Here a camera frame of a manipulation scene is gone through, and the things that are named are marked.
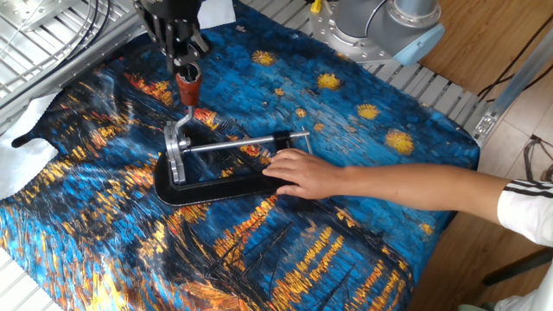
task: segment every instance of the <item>metal rack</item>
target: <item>metal rack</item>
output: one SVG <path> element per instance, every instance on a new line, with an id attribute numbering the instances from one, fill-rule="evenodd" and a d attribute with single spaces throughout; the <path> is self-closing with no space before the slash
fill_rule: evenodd
<path id="1" fill-rule="evenodd" d="M 88 34 L 96 2 L 79 0 L 40 27 L 20 31 L 0 55 L 0 133 L 21 116 L 32 98 L 65 86 L 143 32 L 131 0 L 111 0 L 109 15 L 108 1 L 98 1 L 97 19 Z M 97 34 L 106 16 L 109 19 L 105 30 Z M 16 31 L 13 22 L 0 16 L 1 47 Z"/>

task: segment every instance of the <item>metal bracket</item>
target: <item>metal bracket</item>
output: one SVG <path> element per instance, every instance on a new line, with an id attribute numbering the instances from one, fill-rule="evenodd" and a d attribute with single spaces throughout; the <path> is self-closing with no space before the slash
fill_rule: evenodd
<path id="1" fill-rule="evenodd" d="M 481 136 L 487 136 L 497 122 L 498 119 L 496 117 L 492 117 L 490 114 L 484 115 L 480 122 L 478 122 L 478 125 L 476 125 L 476 129 L 474 130 L 474 139 L 479 141 Z"/>

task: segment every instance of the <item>black mechanical part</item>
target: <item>black mechanical part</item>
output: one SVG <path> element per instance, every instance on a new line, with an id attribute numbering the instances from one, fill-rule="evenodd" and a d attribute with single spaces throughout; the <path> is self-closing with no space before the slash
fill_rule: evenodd
<path id="1" fill-rule="evenodd" d="M 273 134 L 273 137 L 277 149 L 290 148 L 289 132 L 277 132 Z M 293 184 L 289 181 L 255 173 L 247 176 L 176 185 L 170 175 L 166 154 L 162 154 L 157 161 L 154 180 L 157 196 L 171 206 L 189 206 L 246 195 L 267 194 L 275 192 L 282 186 Z"/>
<path id="2" fill-rule="evenodd" d="M 182 67 L 211 50 L 209 40 L 200 34 L 200 0 L 135 0 L 134 6 L 149 37 L 167 57 L 170 73 L 184 76 Z"/>

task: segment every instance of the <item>white sleeve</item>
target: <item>white sleeve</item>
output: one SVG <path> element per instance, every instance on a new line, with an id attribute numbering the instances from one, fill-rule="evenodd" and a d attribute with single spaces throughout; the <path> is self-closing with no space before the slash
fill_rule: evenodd
<path id="1" fill-rule="evenodd" d="M 499 222 L 534 243 L 553 246 L 553 184 L 513 181 L 499 197 Z M 553 266 L 539 286 L 526 297 L 499 301 L 494 311 L 553 310 Z"/>
<path id="2" fill-rule="evenodd" d="M 536 244 L 553 246 L 553 184 L 513 181 L 499 196 L 501 225 Z"/>

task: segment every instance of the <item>human arm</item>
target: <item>human arm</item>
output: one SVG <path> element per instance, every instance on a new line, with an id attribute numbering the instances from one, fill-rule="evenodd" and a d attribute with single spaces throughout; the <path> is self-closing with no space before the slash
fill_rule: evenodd
<path id="1" fill-rule="evenodd" d="M 278 194 L 305 199 L 353 195 L 428 211 L 462 211 L 499 223 L 498 201 L 509 180 L 432 164 L 338 168 L 297 149 L 279 152 L 264 171 L 292 181 Z"/>

